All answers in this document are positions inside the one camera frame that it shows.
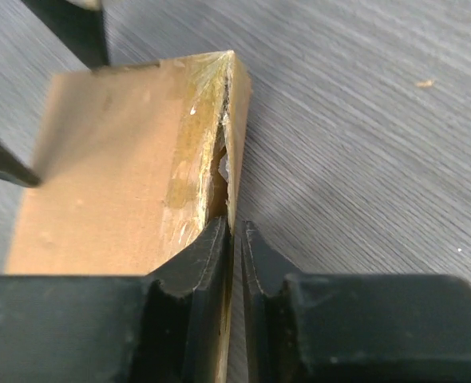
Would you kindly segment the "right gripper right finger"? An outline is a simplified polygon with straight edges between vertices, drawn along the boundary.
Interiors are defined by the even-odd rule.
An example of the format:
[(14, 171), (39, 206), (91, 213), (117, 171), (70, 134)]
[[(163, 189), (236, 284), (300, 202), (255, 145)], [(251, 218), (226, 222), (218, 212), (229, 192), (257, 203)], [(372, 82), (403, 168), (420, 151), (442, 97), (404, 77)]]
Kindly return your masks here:
[(446, 274), (308, 274), (241, 235), (251, 382), (471, 382), (471, 286)]

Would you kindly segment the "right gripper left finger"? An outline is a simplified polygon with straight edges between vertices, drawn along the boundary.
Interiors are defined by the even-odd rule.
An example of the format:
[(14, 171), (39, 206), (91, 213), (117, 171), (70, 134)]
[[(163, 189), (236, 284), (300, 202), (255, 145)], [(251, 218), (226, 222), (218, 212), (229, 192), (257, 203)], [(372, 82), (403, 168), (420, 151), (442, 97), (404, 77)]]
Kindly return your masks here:
[(0, 276), (0, 382), (223, 382), (232, 239), (213, 219), (145, 276)]

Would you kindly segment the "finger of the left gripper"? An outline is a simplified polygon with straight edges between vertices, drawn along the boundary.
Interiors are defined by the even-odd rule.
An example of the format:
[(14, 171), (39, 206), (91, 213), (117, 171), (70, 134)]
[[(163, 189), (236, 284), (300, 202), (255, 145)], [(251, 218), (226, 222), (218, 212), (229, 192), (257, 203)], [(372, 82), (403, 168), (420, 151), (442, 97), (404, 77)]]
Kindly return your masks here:
[(109, 65), (102, 1), (23, 0), (22, 3), (85, 66)]
[(41, 179), (0, 142), (0, 180), (35, 188)]

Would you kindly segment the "brown cardboard express box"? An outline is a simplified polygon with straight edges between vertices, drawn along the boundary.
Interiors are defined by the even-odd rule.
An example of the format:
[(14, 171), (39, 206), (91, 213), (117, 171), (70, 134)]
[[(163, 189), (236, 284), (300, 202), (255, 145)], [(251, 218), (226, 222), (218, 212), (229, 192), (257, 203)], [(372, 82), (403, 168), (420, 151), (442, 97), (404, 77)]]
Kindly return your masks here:
[[(231, 50), (56, 76), (4, 275), (145, 276), (220, 216), (232, 239), (250, 95)], [(229, 314), (232, 271), (233, 245)]]

